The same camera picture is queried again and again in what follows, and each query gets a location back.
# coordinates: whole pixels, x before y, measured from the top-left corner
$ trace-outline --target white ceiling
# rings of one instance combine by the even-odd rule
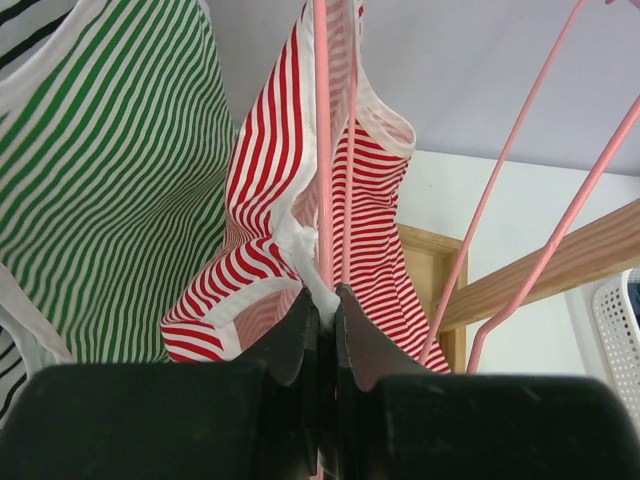
[[[207,0],[242,120],[303,0]],[[497,158],[575,0],[365,0],[363,63],[418,148]],[[589,0],[510,160],[588,169],[640,94],[640,10]],[[640,122],[610,172],[640,176]]]

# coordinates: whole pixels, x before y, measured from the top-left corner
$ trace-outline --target white wall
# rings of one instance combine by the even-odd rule
[[[462,239],[495,161],[417,152],[400,187],[400,223]],[[544,245],[586,172],[507,162],[470,249],[477,280]],[[640,178],[606,174],[572,230],[640,197]],[[469,328],[468,349],[477,326]],[[487,339],[481,372],[584,375],[565,295],[518,310]]]

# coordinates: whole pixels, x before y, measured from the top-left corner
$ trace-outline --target red and white stripes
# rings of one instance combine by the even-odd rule
[[[352,42],[359,42],[361,15],[359,1],[327,1],[336,282],[341,267]],[[167,350],[176,361],[233,358],[284,316],[302,286],[289,252],[282,247],[287,236],[283,229],[287,233],[288,228],[282,219],[291,217],[300,228],[314,227],[318,211],[315,131],[309,121],[315,118],[310,101],[311,17],[311,8],[303,9],[239,133],[226,182],[224,247],[162,322]],[[351,285],[369,318],[417,358],[428,324],[407,275],[394,223],[397,188],[413,152],[414,134],[378,100],[362,72],[360,78],[364,81],[358,91]],[[283,199],[289,217],[281,215]],[[448,371],[437,345],[425,364],[434,371]]]

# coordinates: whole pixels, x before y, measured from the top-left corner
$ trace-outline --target black and white striped fabric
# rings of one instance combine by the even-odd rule
[[[23,65],[77,0],[0,0],[0,80]]]
[[[2,314],[6,311],[0,308],[0,316]],[[20,351],[9,332],[0,327],[0,422],[20,396],[26,381],[27,371]]]

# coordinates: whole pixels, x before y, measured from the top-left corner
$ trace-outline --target wooden frame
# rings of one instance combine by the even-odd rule
[[[450,237],[398,225],[405,263],[422,308],[431,318],[449,277],[462,242]],[[467,284],[467,263],[460,272],[458,288]],[[466,327],[439,335],[438,340],[451,369],[461,373],[466,364]]]
[[[453,293],[441,331],[483,320],[504,308],[538,259],[540,250]],[[640,199],[568,234],[524,304],[640,265]]]

